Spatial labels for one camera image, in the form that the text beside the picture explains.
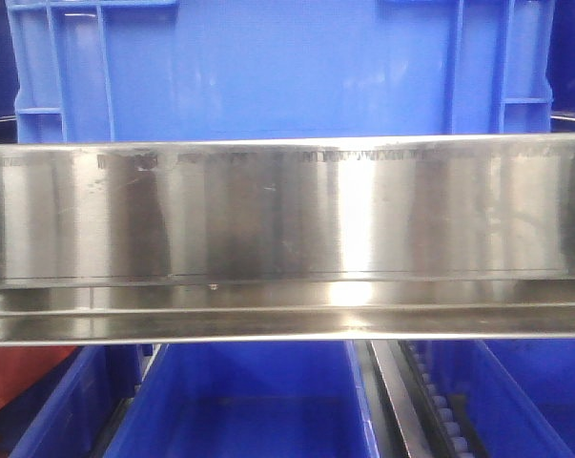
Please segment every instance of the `brushed metal surface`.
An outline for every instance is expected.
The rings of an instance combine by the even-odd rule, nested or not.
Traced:
[[[575,134],[0,146],[0,343],[571,332]]]

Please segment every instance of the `metal bar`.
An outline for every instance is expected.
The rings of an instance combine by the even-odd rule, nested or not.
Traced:
[[[408,458],[434,458],[388,342],[371,342]]]
[[[0,146],[0,344],[570,334],[575,134]]]

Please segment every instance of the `stainless steel rail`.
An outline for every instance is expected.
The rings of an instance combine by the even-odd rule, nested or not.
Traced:
[[[575,135],[0,146],[0,344],[575,335]]]

